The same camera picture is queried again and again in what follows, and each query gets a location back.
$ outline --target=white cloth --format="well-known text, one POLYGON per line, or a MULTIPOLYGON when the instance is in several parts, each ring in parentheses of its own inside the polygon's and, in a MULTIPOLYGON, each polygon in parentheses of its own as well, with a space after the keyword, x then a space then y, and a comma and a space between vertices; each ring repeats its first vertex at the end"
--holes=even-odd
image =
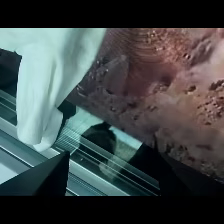
POLYGON ((18 138, 38 151, 56 140, 57 107, 82 80, 105 28, 1 28, 0 48, 22 56, 17 85, 18 138))

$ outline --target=black triangular object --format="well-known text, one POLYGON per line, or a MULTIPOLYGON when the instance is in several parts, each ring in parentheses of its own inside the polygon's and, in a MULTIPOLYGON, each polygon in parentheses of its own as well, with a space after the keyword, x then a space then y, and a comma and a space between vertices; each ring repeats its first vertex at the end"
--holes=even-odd
POLYGON ((64 196, 69 158, 69 152, 63 152, 6 181, 0 185, 0 196, 64 196))

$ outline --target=pink textured surface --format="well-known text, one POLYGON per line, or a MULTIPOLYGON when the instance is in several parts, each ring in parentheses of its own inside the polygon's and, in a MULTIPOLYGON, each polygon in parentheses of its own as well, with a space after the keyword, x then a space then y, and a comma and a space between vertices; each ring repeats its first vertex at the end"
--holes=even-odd
POLYGON ((202 173, 224 178, 223 28, 108 29, 68 99, 202 173))

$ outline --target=white object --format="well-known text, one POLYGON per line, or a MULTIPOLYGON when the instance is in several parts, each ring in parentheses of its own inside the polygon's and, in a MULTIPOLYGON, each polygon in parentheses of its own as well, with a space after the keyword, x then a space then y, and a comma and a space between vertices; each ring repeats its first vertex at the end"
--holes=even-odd
POLYGON ((22 56, 17 86, 18 138, 38 151, 56 140, 57 107, 82 80, 105 28, 1 28, 0 48, 22 56))

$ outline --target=brown textured surface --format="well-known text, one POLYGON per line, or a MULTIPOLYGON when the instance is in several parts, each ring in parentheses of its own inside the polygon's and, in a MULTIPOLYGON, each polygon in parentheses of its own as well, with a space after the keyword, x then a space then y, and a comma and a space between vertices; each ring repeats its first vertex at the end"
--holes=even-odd
POLYGON ((224 178, 223 28, 108 29, 69 100, 141 141, 224 178))

